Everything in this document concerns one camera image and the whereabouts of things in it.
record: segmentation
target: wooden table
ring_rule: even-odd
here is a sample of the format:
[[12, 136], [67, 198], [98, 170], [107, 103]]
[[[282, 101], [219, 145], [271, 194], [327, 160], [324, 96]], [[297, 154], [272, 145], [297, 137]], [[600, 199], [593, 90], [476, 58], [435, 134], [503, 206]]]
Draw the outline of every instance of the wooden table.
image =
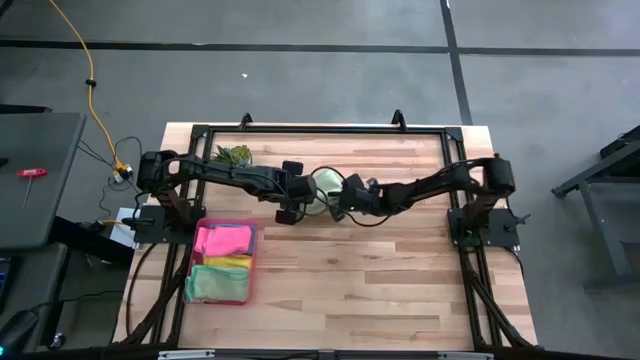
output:
[[[162, 149], [187, 152], [192, 125], [169, 123]], [[468, 158], [492, 156], [487, 127], [462, 129]], [[444, 165], [440, 140], [433, 135], [220, 133], [214, 141], [238, 144], [252, 150], [254, 164], [300, 161], [305, 173], [329, 165], [380, 182], [410, 182]], [[328, 214], [295, 226], [276, 224], [276, 204], [258, 203], [241, 189], [215, 184], [206, 185], [204, 205], [209, 217], [259, 222], [255, 284], [245, 306], [185, 306], [181, 347], [472, 349], [459, 257], [446, 222], [448, 196], [421, 201], [376, 228], [359, 227], [349, 219], [334, 223]], [[356, 216], [362, 222], [379, 220]], [[142, 265], [132, 296], [133, 327], [158, 296], [167, 248], [157, 246]], [[136, 253], [131, 273], [141, 254]], [[499, 248], [487, 249], [487, 261], [497, 303], [535, 343], [518, 263]], [[479, 308], [489, 341], [486, 312]], [[114, 340], [125, 335], [124, 309], [123, 299]]]

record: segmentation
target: pink cloth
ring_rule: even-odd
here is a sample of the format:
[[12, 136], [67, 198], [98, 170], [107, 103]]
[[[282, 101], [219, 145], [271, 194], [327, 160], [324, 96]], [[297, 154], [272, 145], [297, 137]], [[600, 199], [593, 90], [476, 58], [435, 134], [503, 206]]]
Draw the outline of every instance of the pink cloth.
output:
[[200, 254], [204, 254], [204, 250], [207, 247], [207, 239], [209, 238], [209, 228], [200, 227], [198, 228], [198, 235], [196, 236], [196, 244], [193, 247], [193, 250], [199, 252]]
[[199, 228], [194, 250], [205, 256], [245, 254], [250, 242], [249, 226]]

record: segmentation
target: clear plastic container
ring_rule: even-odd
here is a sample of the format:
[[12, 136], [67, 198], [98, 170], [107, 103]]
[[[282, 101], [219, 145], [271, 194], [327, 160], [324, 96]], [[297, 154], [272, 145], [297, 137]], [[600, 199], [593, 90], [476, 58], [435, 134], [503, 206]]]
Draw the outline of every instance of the clear plastic container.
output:
[[[198, 236], [198, 231], [201, 228], [209, 229], [213, 225], [219, 224], [231, 224], [231, 225], [246, 225], [251, 227], [251, 242], [253, 243], [253, 249], [251, 253], [251, 268], [249, 269], [249, 284], [247, 285], [249, 288], [247, 290], [247, 299], [245, 301], [204, 301], [204, 302], [189, 302], [187, 301], [186, 295], [183, 293], [182, 300], [185, 304], [216, 304], [216, 305], [244, 305], [249, 302], [251, 298], [251, 292], [253, 289], [253, 274], [256, 264], [256, 256], [257, 256], [257, 248], [258, 248], [258, 230], [257, 223], [251, 220], [237, 220], [237, 219], [211, 219], [211, 218], [203, 218], [198, 221], [196, 224], [196, 231], [194, 235], [194, 244]], [[187, 276], [191, 276], [191, 267], [193, 265], [202, 265], [203, 264], [203, 255], [197, 251], [191, 251], [191, 259], [189, 260], [189, 273]]]

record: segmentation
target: green plant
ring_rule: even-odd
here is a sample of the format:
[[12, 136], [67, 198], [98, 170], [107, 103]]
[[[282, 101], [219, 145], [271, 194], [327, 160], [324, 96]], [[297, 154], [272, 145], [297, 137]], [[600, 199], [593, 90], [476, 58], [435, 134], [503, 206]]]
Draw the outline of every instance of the green plant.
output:
[[224, 164], [246, 167], [251, 165], [251, 150], [247, 145], [224, 148], [218, 145], [218, 153], [213, 158], [214, 161]]

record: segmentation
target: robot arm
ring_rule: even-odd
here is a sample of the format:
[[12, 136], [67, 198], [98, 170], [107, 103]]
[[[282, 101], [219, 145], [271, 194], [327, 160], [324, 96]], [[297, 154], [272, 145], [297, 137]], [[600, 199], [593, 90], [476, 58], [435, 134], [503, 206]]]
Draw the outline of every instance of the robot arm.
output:
[[[471, 170], [482, 167], [482, 184], [471, 177]], [[378, 184], [370, 179], [366, 188], [357, 174], [349, 176], [339, 195], [339, 206], [345, 211], [359, 211], [374, 216], [390, 216], [405, 211], [413, 204], [451, 191], [467, 191], [477, 195], [465, 205], [465, 228], [486, 224], [489, 211], [496, 202], [515, 191], [509, 161], [497, 154], [493, 158], [479, 158], [451, 164], [437, 173], [410, 184]]]
[[[169, 172], [169, 164], [179, 162], [177, 172]], [[471, 170], [482, 167], [483, 183], [471, 177]], [[147, 152], [140, 162], [138, 187], [155, 196], [167, 211], [177, 212], [183, 224], [193, 224], [204, 214], [194, 214], [189, 203], [175, 193], [174, 188], [186, 181], [204, 180], [244, 189], [258, 201], [280, 203], [283, 210], [276, 221], [296, 222], [301, 204], [310, 204], [316, 197], [316, 184], [311, 176], [300, 176], [302, 164], [285, 162], [283, 168], [251, 166], [239, 168], [218, 162], [204, 161], [196, 156], [178, 155], [174, 151]], [[340, 211], [358, 211], [374, 216], [391, 216], [405, 211], [417, 201], [450, 191], [476, 194], [475, 201], [465, 205], [469, 227], [486, 223], [487, 214], [496, 201], [515, 191], [509, 161], [495, 156], [451, 164], [426, 178], [410, 184], [378, 184], [375, 179], [365, 187], [358, 174], [343, 182], [338, 195]]]

